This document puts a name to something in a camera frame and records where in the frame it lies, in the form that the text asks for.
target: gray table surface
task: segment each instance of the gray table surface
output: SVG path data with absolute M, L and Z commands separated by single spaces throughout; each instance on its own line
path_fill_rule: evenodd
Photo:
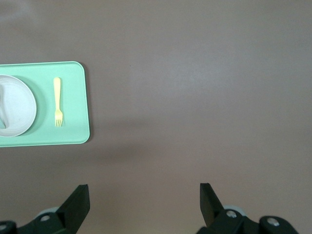
M 312 230 L 312 1 L 0 0 L 0 63 L 86 67 L 90 140 L 0 149 L 0 220 L 79 184 L 79 234 L 186 233 L 199 184 Z

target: utensil on plate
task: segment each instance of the utensil on plate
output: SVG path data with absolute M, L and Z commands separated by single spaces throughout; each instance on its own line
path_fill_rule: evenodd
M 3 120 L 0 118 L 0 129 L 5 129 L 5 128 L 6 128 L 5 124 L 4 124 Z
M 53 80 L 54 84 L 54 97 L 55 97 L 55 126 L 60 127 L 63 122 L 63 113 L 59 108 L 60 101 L 60 78 L 55 77 Z

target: tray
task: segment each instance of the tray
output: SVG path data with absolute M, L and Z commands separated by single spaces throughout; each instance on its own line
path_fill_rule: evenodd
M 0 137 L 0 147 L 85 143 L 90 136 L 85 74 L 75 61 L 0 65 L 1 75 L 14 76 L 33 92 L 37 115 L 22 135 Z M 61 127 L 55 127 L 53 79 L 61 78 Z

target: screw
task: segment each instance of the screw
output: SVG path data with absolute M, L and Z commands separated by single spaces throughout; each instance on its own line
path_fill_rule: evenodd
M 236 218 L 237 214 L 234 211 L 227 211 L 226 215 L 230 218 Z
M 279 222 L 275 218 L 268 218 L 267 222 L 270 223 L 272 226 L 278 227 Z
M 47 221 L 47 220 L 49 220 L 49 219 L 50 219 L 50 216 L 49 216 L 49 215 L 45 215 L 45 216 L 42 216 L 42 217 L 41 217 L 40 221 L 41 221 L 41 222 L 44 222 L 44 221 Z
M 0 225 L 0 231 L 2 231 L 4 229 L 6 229 L 6 225 L 5 224 Z

